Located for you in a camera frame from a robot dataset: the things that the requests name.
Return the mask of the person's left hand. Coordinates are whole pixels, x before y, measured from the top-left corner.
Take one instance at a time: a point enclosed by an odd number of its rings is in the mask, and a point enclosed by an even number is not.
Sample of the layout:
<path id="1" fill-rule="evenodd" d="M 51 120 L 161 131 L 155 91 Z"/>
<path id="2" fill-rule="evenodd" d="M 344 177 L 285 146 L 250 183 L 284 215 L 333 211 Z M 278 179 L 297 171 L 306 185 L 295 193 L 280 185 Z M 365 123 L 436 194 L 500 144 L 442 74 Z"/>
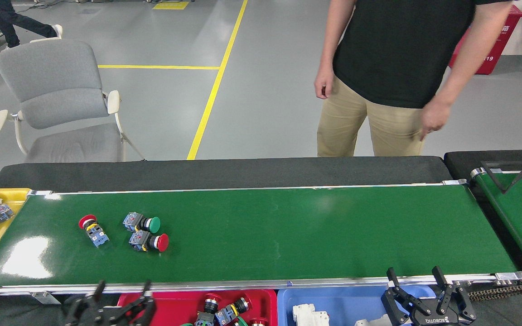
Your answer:
<path id="1" fill-rule="evenodd" d="M 423 107 L 420 115 L 422 124 L 421 142 L 426 139 L 428 134 L 441 130 L 445 126 L 450 117 L 453 103 L 453 101 L 435 96 Z"/>

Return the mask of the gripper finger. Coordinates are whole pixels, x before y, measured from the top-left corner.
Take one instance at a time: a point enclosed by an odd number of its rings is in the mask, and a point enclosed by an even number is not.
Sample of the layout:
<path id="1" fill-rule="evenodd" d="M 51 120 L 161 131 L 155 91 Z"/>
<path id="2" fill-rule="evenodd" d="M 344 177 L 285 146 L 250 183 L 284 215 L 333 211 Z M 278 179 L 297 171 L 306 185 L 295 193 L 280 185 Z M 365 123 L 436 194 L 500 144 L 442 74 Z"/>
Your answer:
<path id="1" fill-rule="evenodd" d="M 95 291 L 83 298 L 76 299 L 68 310 L 65 326 L 101 326 L 105 321 L 100 299 L 106 282 L 100 280 Z"/>
<path id="2" fill-rule="evenodd" d="M 151 284 L 151 281 L 146 281 L 138 299 L 121 308 L 118 313 L 119 326 L 149 326 L 157 310 Z"/>

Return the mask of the person's right hand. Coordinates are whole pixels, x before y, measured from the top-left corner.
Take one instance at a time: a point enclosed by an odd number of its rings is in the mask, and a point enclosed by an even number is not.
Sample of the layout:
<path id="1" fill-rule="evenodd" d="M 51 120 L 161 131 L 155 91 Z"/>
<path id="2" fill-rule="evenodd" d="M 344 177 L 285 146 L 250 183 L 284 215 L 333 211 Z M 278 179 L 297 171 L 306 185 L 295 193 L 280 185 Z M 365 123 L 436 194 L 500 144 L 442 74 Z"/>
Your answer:
<path id="1" fill-rule="evenodd" d="M 331 67 L 320 67 L 314 80 L 315 95 L 319 99 L 327 99 L 331 95 L 332 84 L 335 78 Z"/>

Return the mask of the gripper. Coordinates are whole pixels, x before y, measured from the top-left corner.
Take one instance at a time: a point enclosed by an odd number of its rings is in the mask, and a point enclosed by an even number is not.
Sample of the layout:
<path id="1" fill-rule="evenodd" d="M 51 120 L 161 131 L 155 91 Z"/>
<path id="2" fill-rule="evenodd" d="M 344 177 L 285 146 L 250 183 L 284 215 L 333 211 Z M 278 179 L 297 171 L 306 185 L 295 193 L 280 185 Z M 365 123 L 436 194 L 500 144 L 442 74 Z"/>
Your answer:
<path id="1" fill-rule="evenodd" d="M 439 266 L 433 267 L 432 274 L 441 289 L 441 297 L 437 298 L 437 306 L 430 315 L 430 309 L 422 300 L 400 287 L 394 268 L 387 269 L 389 285 L 381 300 L 393 326 L 401 326 L 410 317 L 414 326 L 459 326 L 459 323 L 475 322 L 477 313 L 467 291 L 448 282 Z"/>

